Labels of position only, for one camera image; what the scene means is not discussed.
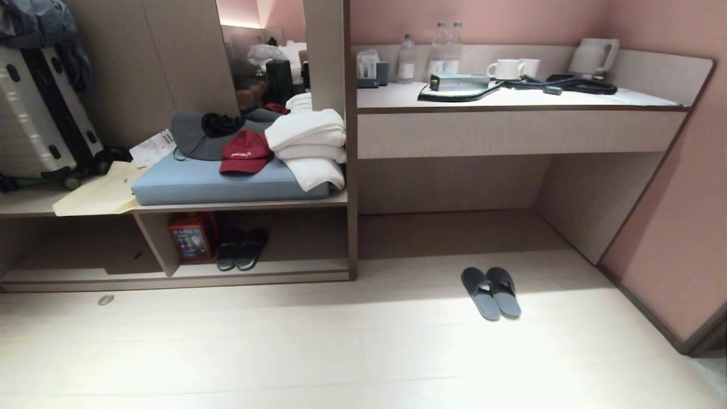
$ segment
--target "plastic bottle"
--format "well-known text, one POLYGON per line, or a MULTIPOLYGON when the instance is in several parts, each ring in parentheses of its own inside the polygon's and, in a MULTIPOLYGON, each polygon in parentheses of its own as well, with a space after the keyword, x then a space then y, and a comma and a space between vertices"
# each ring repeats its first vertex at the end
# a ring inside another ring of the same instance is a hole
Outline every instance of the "plastic bottle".
POLYGON ((432 39, 432 49, 429 51, 429 71, 427 82, 432 74, 444 74, 444 62, 447 59, 447 42, 449 35, 447 34, 445 23, 437 24, 437 33, 432 39))
POLYGON ((404 42, 399 46, 399 84, 411 84, 414 80, 414 62, 416 60, 417 53, 414 50, 411 34, 406 34, 404 42))
POLYGON ((462 23, 454 23, 454 29, 449 34, 447 42, 447 60, 444 63, 445 74, 456 74, 459 69, 459 60, 462 58, 462 23))

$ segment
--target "white suitcase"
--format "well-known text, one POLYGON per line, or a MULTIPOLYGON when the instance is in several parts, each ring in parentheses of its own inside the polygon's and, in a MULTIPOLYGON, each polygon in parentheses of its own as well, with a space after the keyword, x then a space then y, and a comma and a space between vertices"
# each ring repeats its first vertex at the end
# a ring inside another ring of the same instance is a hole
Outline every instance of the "white suitcase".
POLYGON ((108 170, 103 146, 55 49, 0 46, 0 91, 2 175, 63 181, 79 168, 108 170))

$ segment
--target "red cap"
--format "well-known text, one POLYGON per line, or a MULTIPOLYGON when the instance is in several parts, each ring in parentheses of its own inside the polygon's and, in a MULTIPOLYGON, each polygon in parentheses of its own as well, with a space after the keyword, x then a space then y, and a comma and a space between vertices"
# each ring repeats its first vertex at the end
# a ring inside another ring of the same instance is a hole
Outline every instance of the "red cap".
POLYGON ((222 149, 220 173, 258 173, 272 155, 265 135, 242 130, 222 149))

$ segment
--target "white mug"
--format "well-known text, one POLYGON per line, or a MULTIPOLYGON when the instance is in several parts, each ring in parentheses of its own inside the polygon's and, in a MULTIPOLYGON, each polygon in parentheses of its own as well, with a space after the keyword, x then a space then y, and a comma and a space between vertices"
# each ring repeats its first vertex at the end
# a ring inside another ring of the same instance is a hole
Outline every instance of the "white mug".
POLYGON ((525 63, 520 60, 498 60, 487 67, 487 75, 495 79, 520 79, 523 75, 525 63), (490 68, 495 67, 494 74, 490 74, 490 68))
POLYGON ((540 60, 535 60, 534 58, 521 58, 520 62, 525 64, 525 68, 523 68, 523 75, 529 75, 534 78, 538 77, 538 66, 540 65, 540 60))

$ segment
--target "black slipper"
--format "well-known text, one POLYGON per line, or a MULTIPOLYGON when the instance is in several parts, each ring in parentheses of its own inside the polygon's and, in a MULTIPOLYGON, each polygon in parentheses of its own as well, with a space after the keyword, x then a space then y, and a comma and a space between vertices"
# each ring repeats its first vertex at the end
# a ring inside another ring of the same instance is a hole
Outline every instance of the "black slipper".
POLYGON ((467 293, 472 297, 482 317, 489 321, 497 321, 500 318, 499 308, 492 298, 492 283, 482 271, 467 267, 462 272, 462 284, 465 285, 467 293))
POLYGON ((255 228, 249 231, 242 243, 240 253, 235 259, 237 269, 240 271, 252 270, 267 243, 268 232, 265 229, 255 228))
POLYGON ((500 267, 492 267, 487 271, 487 279, 492 283, 492 294, 502 315, 507 318, 519 318, 522 311, 515 297, 515 282, 510 273, 500 267))
POLYGON ((224 230, 220 234, 220 248, 217 251, 217 268, 220 271, 230 271, 235 267, 235 259, 242 250, 244 233, 242 230, 224 230))

